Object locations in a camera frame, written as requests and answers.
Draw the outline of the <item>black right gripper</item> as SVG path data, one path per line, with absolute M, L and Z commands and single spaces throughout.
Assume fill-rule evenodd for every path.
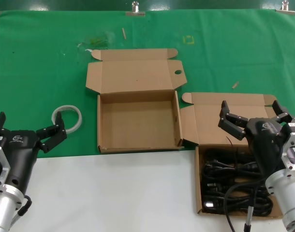
M 261 176 L 266 180 L 276 171 L 284 169 L 281 160 L 285 135 L 282 133 L 282 123 L 295 123 L 295 116 L 278 100 L 272 104 L 275 117 L 245 118 L 231 114 L 226 101 L 222 101 L 218 127 L 238 140 L 246 137 L 250 153 L 255 157 Z

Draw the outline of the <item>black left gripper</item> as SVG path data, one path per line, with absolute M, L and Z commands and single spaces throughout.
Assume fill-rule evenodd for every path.
M 57 112 L 55 125 L 36 132 L 32 130 L 10 131 L 3 127 L 5 121 L 5 113 L 0 112 L 0 136 L 6 138 L 3 149 L 10 164 L 5 183 L 25 194 L 39 150 L 48 153 L 67 139 L 64 121 L 61 112 Z

